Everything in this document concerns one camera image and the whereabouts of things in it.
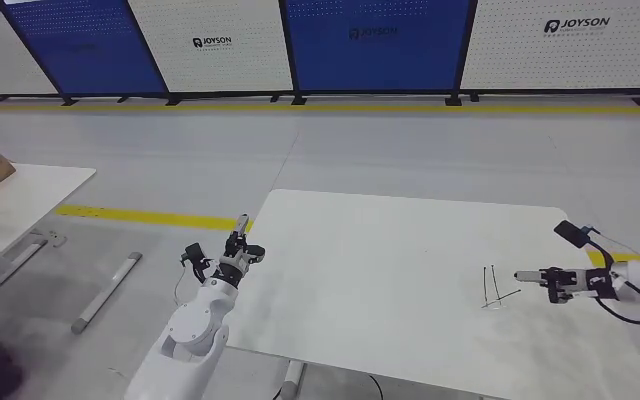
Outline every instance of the yellow stripe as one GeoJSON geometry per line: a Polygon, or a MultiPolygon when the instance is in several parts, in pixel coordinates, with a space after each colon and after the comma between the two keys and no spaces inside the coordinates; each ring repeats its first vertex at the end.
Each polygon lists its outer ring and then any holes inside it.
{"type": "Polygon", "coordinates": [[[231,231],[236,225],[235,218],[182,215],[151,211],[119,210],[65,204],[56,209],[56,214],[73,217],[112,219],[116,221],[139,222],[153,225],[171,225],[187,228],[231,231]]]}
{"type": "MultiPolygon", "coordinates": [[[[604,267],[604,259],[602,255],[598,251],[589,251],[589,258],[591,259],[591,263],[596,267],[604,267]]],[[[613,253],[611,254],[613,259],[616,261],[631,261],[631,260],[640,260],[640,256],[637,254],[625,254],[625,253],[613,253]]]]}
{"type": "Polygon", "coordinates": [[[0,111],[289,111],[289,112],[400,112],[400,113],[528,113],[528,114],[625,114],[640,115],[640,107],[575,107],[575,106],[372,106],[372,105],[314,105],[278,104],[198,104],[166,107],[163,105],[82,105],[72,107],[37,105],[2,105],[0,111]]]}

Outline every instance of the table leg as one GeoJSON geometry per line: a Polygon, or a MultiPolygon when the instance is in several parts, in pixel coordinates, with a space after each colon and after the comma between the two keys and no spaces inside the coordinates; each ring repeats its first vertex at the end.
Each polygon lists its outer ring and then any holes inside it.
{"type": "Polygon", "coordinates": [[[280,389],[280,397],[283,400],[294,400],[298,396],[304,366],[305,363],[300,361],[289,361],[287,375],[284,377],[284,383],[280,389]]]}
{"type": "Polygon", "coordinates": [[[127,276],[129,271],[133,268],[134,265],[142,258],[142,254],[140,253],[131,253],[129,258],[122,264],[120,269],[116,272],[116,274],[111,278],[111,284],[100,292],[93,301],[89,304],[89,306],[80,314],[80,317],[73,323],[71,326],[71,332],[76,335],[81,334],[84,329],[89,325],[89,322],[93,319],[93,317],[97,314],[98,310],[107,302],[111,294],[114,290],[120,285],[120,282],[127,276]]]}
{"type": "Polygon", "coordinates": [[[40,238],[36,239],[35,242],[29,245],[16,257],[15,260],[9,261],[4,257],[0,257],[0,267],[5,271],[0,275],[0,285],[2,285],[11,275],[13,275],[28,259],[30,259],[38,250],[40,250],[45,244],[47,244],[47,240],[40,238]]]}

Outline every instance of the gray floor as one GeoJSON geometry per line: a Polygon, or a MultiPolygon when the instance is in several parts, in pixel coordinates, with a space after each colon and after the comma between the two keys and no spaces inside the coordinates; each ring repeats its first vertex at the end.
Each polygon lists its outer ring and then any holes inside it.
{"type": "MultiPolygon", "coordinates": [[[[235,217],[256,215],[271,189],[287,188],[554,206],[640,247],[639,122],[603,115],[24,111],[0,114],[0,152],[16,162],[96,168],[69,200],[74,204],[235,217]]],[[[30,374],[16,398],[118,399],[175,309],[181,250],[200,241],[216,253],[226,235],[60,216],[44,225],[67,234],[68,243],[45,248],[0,290],[0,341],[30,374]],[[131,251],[144,253],[143,261],[88,330],[73,336],[69,325],[131,251]]],[[[185,277],[182,300],[196,283],[185,277]]],[[[282,360],[229,350],[205,398],[269,399],[285,368],[282,360]]],[[[387,399],[477,398],[380,383],[387,399]]],[[[301,393],[304,400],[377,396],[366,375],[323,367],[309,369],[301,393]]]]}

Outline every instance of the white robotic arm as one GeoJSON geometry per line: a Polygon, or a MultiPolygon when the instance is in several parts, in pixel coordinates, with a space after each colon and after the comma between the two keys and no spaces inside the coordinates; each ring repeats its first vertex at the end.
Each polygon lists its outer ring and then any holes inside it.
{"type": "Polygon", "coordinates": [[[614,317],[634,325],[640,320],[622,316],[602,302],[603,299],[640,304],[640,262],[615,262],[613,257],[598,244],[591,241],[589,233],[597,230],[590,226],[578,228],[569,221],[562,221],[555,232],[578,248],[590,244],[598,249],[605,260],[605,268],[562,269],[550,267],[539,271],[518,271],[516,280],[534,282],[547,289],[549,301],[564,304],[576,296],[594,298],[598,304],[614,317]]]}
{"type": "Polygon", "coordinates": [[[210,278],[200,245],[185,250],[182,262],[193,264],[202,282],[196,298],[180,306],[151,347],[124,396],[125,400],[199,400],[218,364],[229,337],[224,325],[238,296],[238,284],[249,265],[264,258],[264,249],[246,243],[249,218],[242,215],[227,239],[225,252],[210,278]]]}

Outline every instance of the cardboard box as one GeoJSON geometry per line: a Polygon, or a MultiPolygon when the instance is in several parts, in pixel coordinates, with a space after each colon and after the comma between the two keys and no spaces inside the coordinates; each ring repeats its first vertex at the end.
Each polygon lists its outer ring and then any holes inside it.
{"type": "Polygon", "coordinates": [[[16,172],[16,169],[11,165],[9,160],[4,158],[2,154],[0,154],[0,182],[5,180],[9,175],[16,172]]]}

